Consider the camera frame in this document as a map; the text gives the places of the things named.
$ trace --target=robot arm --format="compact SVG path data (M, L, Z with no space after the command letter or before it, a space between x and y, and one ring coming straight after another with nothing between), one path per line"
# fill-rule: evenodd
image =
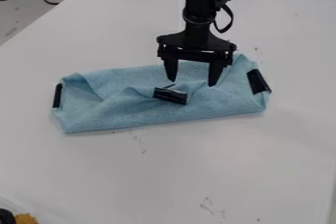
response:
M233 13L226 6L230 0L186 0L183 18L185 30L157 37L158 57L165 66L167 77L174 82L179 60L198 61L209 64L208 85L216 85L222 71L233 62L236 45L213 35L209 27L214 23L219 32L227 31L233 23ZM220 29L215 21L218 11L223 9L231 22Z

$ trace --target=black clip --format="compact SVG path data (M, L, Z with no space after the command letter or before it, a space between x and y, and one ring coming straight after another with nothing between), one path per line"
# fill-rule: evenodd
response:
M56 85L53 108L59 108L61 103L62 84Z
M188 95L184 92L180 92L178 90L172 90L172 89L168 89L168 87L173 86L169 85L169 86L165 86L163 88L160 87L156 87L154 90L154 98L158 98L158 99L162 99L162 100L166 100L169 102L175 102L175 103L180 103L183 105L187 104L187 99L188 99Z
M263 78L261 72L258 69L254 69L248 72L248 78L253 94L257 94L263 91L268 91L269 93L272 92L266 80Z

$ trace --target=white table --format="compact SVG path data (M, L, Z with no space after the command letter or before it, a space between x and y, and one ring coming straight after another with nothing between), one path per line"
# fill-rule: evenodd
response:
M223 38L261 64L263 115L65 136L73 72L155 64L184 0L66 0L0 49L1 195L42 224L327 223L335 178L336 0L234 0Z

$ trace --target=towel fold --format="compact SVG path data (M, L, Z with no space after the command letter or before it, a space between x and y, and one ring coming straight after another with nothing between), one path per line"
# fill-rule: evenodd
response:
M253 92L248 73L256 69L255 62L237 55L209 87L207 64L181 62L170 89L186 93L186 105L153 98L156 87L171 84L162 65L73 74L60 81L52 113L69 134L261 112L269 90Z

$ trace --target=white surface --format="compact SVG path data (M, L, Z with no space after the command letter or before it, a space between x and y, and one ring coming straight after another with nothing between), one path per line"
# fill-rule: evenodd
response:
M59 78L158 63L155 37L183 28L183 0L66 0L5 43L1 194L42 224L327 223L336 1L231 7L223 37L274 89L263 115L62 135L50 115Z
M29 26L54 6L43 0L10 0L0 2L0 45Z

